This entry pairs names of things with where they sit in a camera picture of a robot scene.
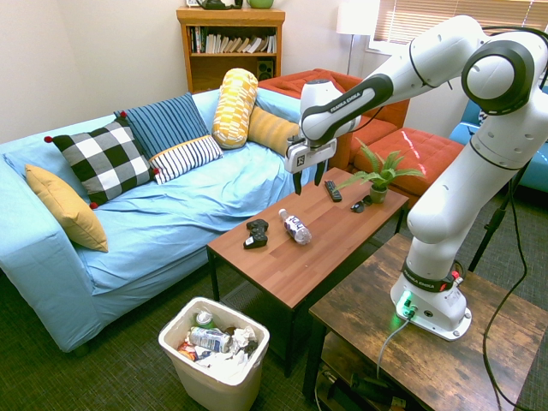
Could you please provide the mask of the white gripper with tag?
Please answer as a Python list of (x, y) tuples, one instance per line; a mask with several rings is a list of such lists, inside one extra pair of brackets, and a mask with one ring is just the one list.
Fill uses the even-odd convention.
[(327, 160), (335, 155), (336, 150), (336, 139), (317, 147), (312, 147), (310, 140), (298, 135), (287, 139), (284, 167), (293, 174), (293, 183), (297, 195), (300, 195), (302, 190), (301, 171), (316, 164), (314, 184), (318, 186), (328, 164)]

